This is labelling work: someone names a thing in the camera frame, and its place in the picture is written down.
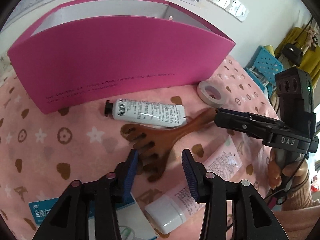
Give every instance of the hand cream tube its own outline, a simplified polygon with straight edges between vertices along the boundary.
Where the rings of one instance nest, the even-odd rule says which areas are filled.
[[[238,151],[229,136],[204,162],[207,171],[224,180],[230,180],[242,166]],[[171,189],[156,201],[145,206],[147,218],[162,234],[168,234],[205,206],[198,204],[190,195],[187,181]]]
[[[184,107],[160,103],[117,99],[106,102],[105,116],[112,112],[113,118],[121,121],[177,127],[187,123]]]

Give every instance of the magenta storage box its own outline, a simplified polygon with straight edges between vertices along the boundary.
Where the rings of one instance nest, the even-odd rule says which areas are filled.
[[[75,0],[31,25],[8,55],[47,114],[135,91],[209,78],[235,43],[162,0]]]

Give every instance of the black handbag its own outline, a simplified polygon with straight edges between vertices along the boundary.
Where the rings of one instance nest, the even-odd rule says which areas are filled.
[[[294,44],[287,43],[283,47],[281,53],[293,64],[300,66],[302,57],[303,57],[303,52],[301,48],[297,48],[295,44],[299,44],[298,42],[295,42]]]

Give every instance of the mustard yellow cloth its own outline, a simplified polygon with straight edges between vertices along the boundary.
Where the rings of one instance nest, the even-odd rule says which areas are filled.
[[[302,29],[299,27],[294,27],[289,34],[284,38],[284,40],[279,44],[275,50],[276,57],[280,57],[281,50],[287,43],[294,43],[295,39],[301,33]],[[304,31],[300,37],[297,39],[297,42],[303,47],[306,40],[307,31]],[[307,50],[305,55],[302,58],[300,69],[308,72],[311,76],[312,85],[316,85],[320,77],[320,47],[317,46],[315,51]]]

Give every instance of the roll of tape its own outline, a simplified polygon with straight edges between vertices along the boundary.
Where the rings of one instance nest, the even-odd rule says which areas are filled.
[[[226,96],[220,89],[207,81],[201,81],[199,83],[197,92],[202,101],[215,108],[223,107],[227,100]]]

